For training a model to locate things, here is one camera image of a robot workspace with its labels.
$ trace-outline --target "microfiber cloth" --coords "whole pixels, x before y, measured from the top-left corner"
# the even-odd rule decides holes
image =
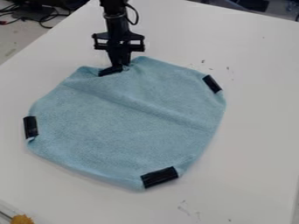
[[[224,114],[218,84],[209,75],[147,57],[132,60],[121,73],[99,77],[99,71],[79,68],[32,105],[27,118],[35,122],[25,122],[27,129],[35,126],[27,133],[29,149],[134,189],[183,175]]]

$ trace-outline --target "white table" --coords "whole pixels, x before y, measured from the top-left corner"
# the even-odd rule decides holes
[[[93,50],[91,34],[106,30],[94,0],[0,67],[0,199],[43,224],[289,224],[299,174],[299,24],[183,0],[132,4],[142,55],[212,74],[225,90],[227,110],[204,156],[175,182],[130,192],[25,148],[31,104],[77,67],[109,64]]]

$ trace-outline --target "light blue cloth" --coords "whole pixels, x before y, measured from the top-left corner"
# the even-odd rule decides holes
[[[173,166],[181,176],[203,153],[225,110],[205,74],[139,57],[98,77],[83,66],[35,102],[32,152],[117,185],[143,189],[141,176]]]

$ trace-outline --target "black equipment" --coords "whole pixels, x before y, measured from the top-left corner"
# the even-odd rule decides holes
[[[112,66],[102,70],[99,76],[104,76],[122,71],[123,66],[128,66],[132,52],[144,52],[144,36],[133,33],[129,29],[129,24],[136,25],[139,15],[128,0],[100,0],[104,8],[104,18],[106,19],[107,32],[95,33],[95,50],[105,50],[111,60]],[[128,18],[127,7],[136,13],[136,21],[132,22]],[[106,40],[107,43],[100,43],[99,40]],[[140,41],[138,44],[131,44],[131,41]]]

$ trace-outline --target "yellow handle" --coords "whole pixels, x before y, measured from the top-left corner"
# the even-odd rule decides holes
[[[16,215],[12,218],[10,224],[34,224],[33,220],[25,214]]]

